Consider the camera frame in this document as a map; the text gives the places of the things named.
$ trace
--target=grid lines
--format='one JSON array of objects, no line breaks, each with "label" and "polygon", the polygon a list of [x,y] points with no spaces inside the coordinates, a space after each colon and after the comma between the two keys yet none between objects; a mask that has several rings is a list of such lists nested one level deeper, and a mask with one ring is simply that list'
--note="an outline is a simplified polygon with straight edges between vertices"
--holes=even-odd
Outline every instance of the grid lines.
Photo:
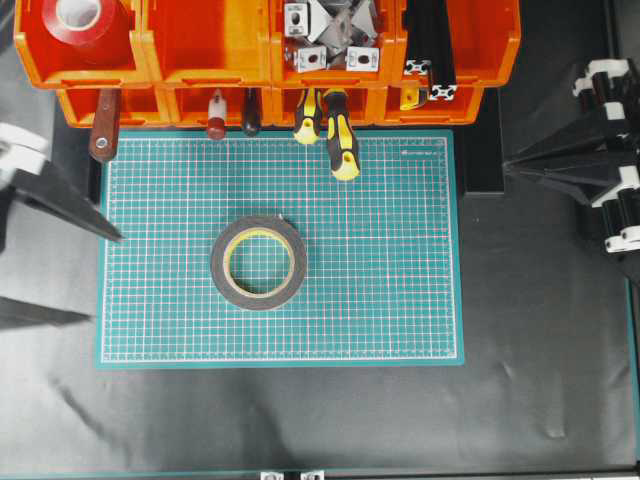
[{"label": "grid lines", "polygon": [[[359,141],[362,176],[345,183],[331,176],[323,142],[123,132],[103,211],[126,241],[102,245],[98,364],[459,364],[451,134],[359,132]],[[248,215],[282,215],[307,248],[301,289],[270,312],[231,305],[211,279],[215,239]],[[275,242],[240,253],[275,252],[265,240]],[[286,275],[286,257],[264,270]]]},{"label": "grid lines", "polygon": [[236,284],[251,293],[278,288],[289,273],[289,252],[280,241],[254,236],[242,241],[231,255],[229,272]]}]

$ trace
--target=wooden handle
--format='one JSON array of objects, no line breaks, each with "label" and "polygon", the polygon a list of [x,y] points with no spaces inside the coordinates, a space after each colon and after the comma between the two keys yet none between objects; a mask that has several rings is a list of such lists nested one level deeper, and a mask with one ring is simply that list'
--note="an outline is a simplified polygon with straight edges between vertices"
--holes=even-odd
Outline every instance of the wooden handle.
[{"label": "wooden handle", "polygon": [[91,137],[89,138],[89,153],[101,163],[113,160],[118,153],[121,96],[120,89],[103,88],[100,90]]}]

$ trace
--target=black handle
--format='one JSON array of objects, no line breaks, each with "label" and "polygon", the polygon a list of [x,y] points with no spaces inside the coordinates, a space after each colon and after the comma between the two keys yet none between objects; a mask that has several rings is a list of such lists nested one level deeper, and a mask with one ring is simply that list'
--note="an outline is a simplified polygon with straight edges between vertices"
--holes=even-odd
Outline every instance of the black handle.
[{"label": "black handle", "polygon": [[6,246],[9,207],[11,207],[15,193],[12,187],[6,187],[0,190],[0,253],[4,251]]},{"label": "black handle", "polygon": [[247,88],[244,93],[244,110],[242,111],[242,131],[247,137],[255,137],[262,129],[258,90]]}]

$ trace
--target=black table surface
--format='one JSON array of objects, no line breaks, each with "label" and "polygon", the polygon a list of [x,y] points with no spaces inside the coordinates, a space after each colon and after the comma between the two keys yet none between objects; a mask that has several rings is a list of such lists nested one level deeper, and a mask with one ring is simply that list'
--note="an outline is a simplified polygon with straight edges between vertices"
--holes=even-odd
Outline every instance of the black table surface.
[{"label": "black table surface", "polygon": [[[617,4],[621,26],[639,24],[637,1]],[[501,91],[506,154],[570,121],[573,80],[607,55],[599,0],[523,0],[522,19]],[[624,45],[630,55],[640,44]],[[29,119],[53,119],[53,99],[16,65],[8,74],[11,62],[0,48],[0,121],[50,134]],[[625,284],[578,240],[572,202],[507,181],[503,197],[461,199],[459,215],[464,366],[109,372],[94,368],[92,322],[4,330],[0,475],[633,465]],[[0,295],[94,308],[97,242],[26,209],[11,221]]]}]

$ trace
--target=tool handle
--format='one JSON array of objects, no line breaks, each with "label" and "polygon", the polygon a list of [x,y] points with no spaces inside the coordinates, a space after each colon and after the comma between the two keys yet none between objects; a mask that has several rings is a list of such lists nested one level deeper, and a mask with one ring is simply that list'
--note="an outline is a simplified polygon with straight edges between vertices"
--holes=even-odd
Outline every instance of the tool handle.
[{"label": "tool handle", "polygon": [[320,138],[322,121],[320,90],[309,88],[302,92],[296,107],[296,124],[293,137],[303,145],[313,145]]},{"label": "tool handle", "polygon": [[429,91],[426,88],[404,87],[400,90],[400,110],[415,110],[424,106],[429,100]]},{"label": "tool handle", "polygon": [[358,139],[349,123],[347,93],[330,89],[324,94],[329,107],[327,148],[331,157],[331,172],[338,180],[349,181],[360,175]]},{"label": "tool handle", "polygon": [[100,163],[113,160],[118,153],[121,98],[122,91],[116,88],[103,88],[98,96],[89,154]]},{"label": "tool handle", "polygon": [[227,101],[219,88],[213,92],[209,100],[209,114],[207,121],[207,136],[211,140],[222,140],[227,134]]},{"label": "tool handle", "polygon": [[244,93],[244,109],[242,111],[242,131],[247,137],[255,137],[262,128],[258,90],[247,88]]}]

